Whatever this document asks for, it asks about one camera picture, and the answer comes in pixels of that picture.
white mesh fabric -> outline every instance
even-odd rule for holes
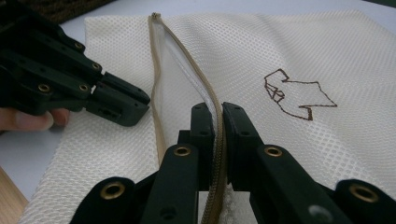
[[[319,183],[358,178],[396,197],[396,37],[359,12],[303,16],[198,14],[164,19],[187,47],[219,100],[241,105],[262,140],[286,148]],[[146,18],[87,20],[87,54],[111,73],[150,92],[153,71]],[[202,102],[162,50],[163,77],[155,99],[166,144],[190,126]],[[265,89],[283,69],[293,88],[318,82],[337,107],[312,106],[312,120],[285,113]],[[309,95],[323,100],[318,93]],[[22,223],[65,223],[93,185],[112,176],[140,180],[157,169],[150,111],[133,128],[86,112],[74,114]],[[223,223],[255,223],[247,193],[227,190]]]

hand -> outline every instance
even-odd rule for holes
[[[14,108],[0,108],[0,131],[44,131],[54,123],[64,126],[70,112],[54,109],[42,116],[32,116]]]

zipper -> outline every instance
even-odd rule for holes
[[[181,43],[181,41],[177,38],[177,36],[169,29],[166,24],[164,24],[161,14],[160,13],[152,13],[150,17],[148,17],[148,27],[149,27],[149,35],[150,35],[150,45],[151,45],[151,54],[154,62],[154,72],[155,72],[155,79],[154,80],[154,88],[158,83],[158,79],[161,75],[161,65],[159,62],[158,51],[156,48],[156,39],[154,34],[154,25],[153,23],[161,25],[165,32],[169,34],[171,37],[171,44],[176,45],[178,49],[182,51],[183,56],[187,59],[188,63],[192,67],[193,73],[195,74],[195,78],[198,78],[199,81],[203,84],[205,88],[205,92],[210,98],[212,104],[206,103],[208,107],[213,107],[213,113],[216,114],[214,118],[214,127],[216,129],[216,139],[215,139],[215,151],[214,151],[214,160],[212,166],[212,185],[210,186],[209,193],[207,196],[206,204],[205,204],[205,211],[202,217],[202,224],[206,223],[218,223],[219,222],[219,215],[222,210],[223,204],[223,195],[225,190],[225,183],[226,183],[226,147],[225,147],[225,136],[223,132],[223,119],[222,119],[222,112],[221,106],[218,100],[217,95],[215,94],[212,86],[210,85],[209,81],[207,80],[206,76],[192,58],[186,47]]]

white surface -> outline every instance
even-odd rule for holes
[[[101,15],[149,15],[161,12],[164,16],[192,12],[248,12],[268,15],[289,15],[340,9],[357,9],[396,34],[396,9],[358,0],[281,0],[281,1],[117,1],[63,24],[65,32],[84,43],[83,20]],[[62,132],[5,133],[0,136],[0,165],[30,200],[50,162]]]

mounting hole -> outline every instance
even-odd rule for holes
[[[308,207],[308,211],[317,223],[332,223],[332,213],[330,213],[326,208],[312,204]]]
[[[88,86],[87,85],[79,85],[79,89],[81,91],[87,91],[88,90]]]
[[[76,42],[75,47],[76,47],[76,49],[82,49],[82,44]]]
[[[125,186],[120,181],[106,184],[100,191],[100,196],[106,200],[112,200],[120,197],[125,191]]]
[[[92,64],[92,67],[93,67],[95,70],[99,70],[99,69],[101,68],[101,66],[100,66],[99,63],[93,63],[93,64]]]
[[[42,92],[50,92],[50,86],[47,84],[39,84],[38,89]]]
[[[351,185],[349,187],[349,191],[353,196],[367,203],[376,203],[378,201],[378,195],[369,188],[366,188],[362,185]]]
[[[174,206],[167,206],[161,209],[160,216],[163,220],[172,220],[176,217],[177,211]]]
[[[191,149],[187,147],[178,147],[174,150],[174,154],[177,156],[188,156],[191,153]]]
[[[282,151],[279,148],[277,148],[277,147],[266,147],[264,149],[264,152],[268,156],[272,156],[272,157],[280,157],[280,156],[282,156]]]

